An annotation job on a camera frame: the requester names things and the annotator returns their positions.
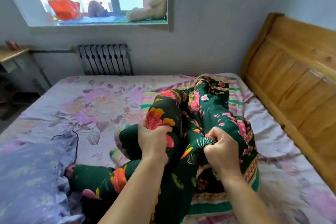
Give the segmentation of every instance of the person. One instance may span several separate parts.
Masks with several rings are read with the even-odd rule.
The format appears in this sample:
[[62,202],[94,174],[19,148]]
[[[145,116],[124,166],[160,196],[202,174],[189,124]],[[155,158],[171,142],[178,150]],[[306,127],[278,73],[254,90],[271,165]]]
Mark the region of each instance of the person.
[[[149,130],[142,121],[138,129],[141,162],[99,224],[150,223],[168,161],[166,133],[172,128],[159,126]],[[217,143],[204,148],[205,156],[220,177],[238,221],[241,224],[277,224],[240,172],[238,143],[218,127],[212,128],[208,136]]]

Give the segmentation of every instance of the mattress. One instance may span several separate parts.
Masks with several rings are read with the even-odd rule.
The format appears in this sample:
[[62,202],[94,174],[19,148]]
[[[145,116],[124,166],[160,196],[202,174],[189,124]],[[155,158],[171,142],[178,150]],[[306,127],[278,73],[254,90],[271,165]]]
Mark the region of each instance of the mattress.
[[[259,194],[280,223],[336,223],[336,197],[305,156],[283,132],[253,93],[234,74],[244,97],[259,152]],[[66,130],[78,134],[77,163],[115,167],[110,150],[114,131],[141,118],[143,91],[174,88],[194,77],[79,76],[61,80],[24,111],[1,135],[0,145],[13,140],[38,143]],[[200,223],[236,223],[233,216]]]

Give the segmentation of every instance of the hand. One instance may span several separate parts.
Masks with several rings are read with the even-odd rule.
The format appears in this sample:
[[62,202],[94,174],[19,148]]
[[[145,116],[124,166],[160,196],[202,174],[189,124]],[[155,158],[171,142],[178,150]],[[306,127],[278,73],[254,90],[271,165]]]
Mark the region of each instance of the hand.
[[138,142],[142,150],[141,160],[150,159],[166,164],[168,162],[166,134],[172,130],[170,126],[159,126],[154,130],[149,130],[146,128],[145,120],[141,120],[138,125]]
[[213,127],[208,133],[208,137],[217,142],[214,145],[205,146],[204,154],[223,185],[228,180],[242,178],[239,167],[238,143],[218,127]]

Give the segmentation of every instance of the wooden headboard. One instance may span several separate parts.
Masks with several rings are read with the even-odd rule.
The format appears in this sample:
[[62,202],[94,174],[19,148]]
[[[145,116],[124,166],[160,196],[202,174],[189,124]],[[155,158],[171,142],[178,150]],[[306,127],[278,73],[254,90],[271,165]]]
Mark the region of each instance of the wooden headboard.
[[336,193],[336,32],[268,14],[241,78]]

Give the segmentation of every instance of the table top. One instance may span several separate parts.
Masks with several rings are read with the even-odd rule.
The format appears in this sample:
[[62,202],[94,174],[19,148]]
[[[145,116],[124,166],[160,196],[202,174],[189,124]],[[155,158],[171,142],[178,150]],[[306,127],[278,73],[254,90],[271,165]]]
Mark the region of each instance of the table top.
[[22,48],[18,51],[10,51],[6,49],[6,47],[0,47],[0,63],[5,62],[7,60],[11,60],[28,51],[29,48]]

